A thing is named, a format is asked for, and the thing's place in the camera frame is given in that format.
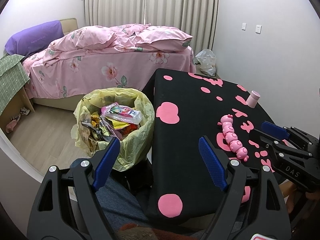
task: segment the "black tablecloth with pink print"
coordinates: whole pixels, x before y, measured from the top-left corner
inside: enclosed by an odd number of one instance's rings
[[[249,131],[259,129],[264,121],[273,121],[259,104],[254,109],[246,105],[249,93],[241,85],[158,69],[143,92],[156,111],[154,184],[148,201],[141,205],[149,218],[179,222],[216,212],[224,193],[214,186],[199,153],[198,141],[206,135],[214,147],[225,150],[230,158],[236,157],[217,125],[226,114],[233,115],[235,133],[248,149],[249,159],[242,163],[257,169],[270,166],[268,152],[249,140]],[[275,176],[283,181],[279,174]]]

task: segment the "pink cup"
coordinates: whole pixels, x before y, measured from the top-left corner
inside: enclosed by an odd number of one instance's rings
[[[257,93],[256,91],[252,90],[250,96],[248,97],[248,99],[246,101],[246,103],[247,103],[247,105],[249,107],[255,108],[259,98],[260,98],[259,93]]]

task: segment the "beige headboard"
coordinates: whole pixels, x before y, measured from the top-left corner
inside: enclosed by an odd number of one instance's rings
[[[60,20],[62,25],[62,31],[64,35],[73,32],[78,29],[78,23],[76,18]]]

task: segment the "pink bedsheet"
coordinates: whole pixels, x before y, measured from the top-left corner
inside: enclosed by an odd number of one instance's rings
[[[175,53],[127,48],[112,53],[111,49],[107,54],[81,49],[52,57],[49,46],[31,56],[23,62],[31,78],[25,85],[28,97],[67,98],[111,87],[142,90],[157,68],[196,72],[190,47]]]

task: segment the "green plaid tablecloth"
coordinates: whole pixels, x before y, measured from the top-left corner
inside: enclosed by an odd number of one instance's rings
[[[13,96],[30,80],[20,62],[23,58],[24,56],[14,54],[0,59],[0,114]]]

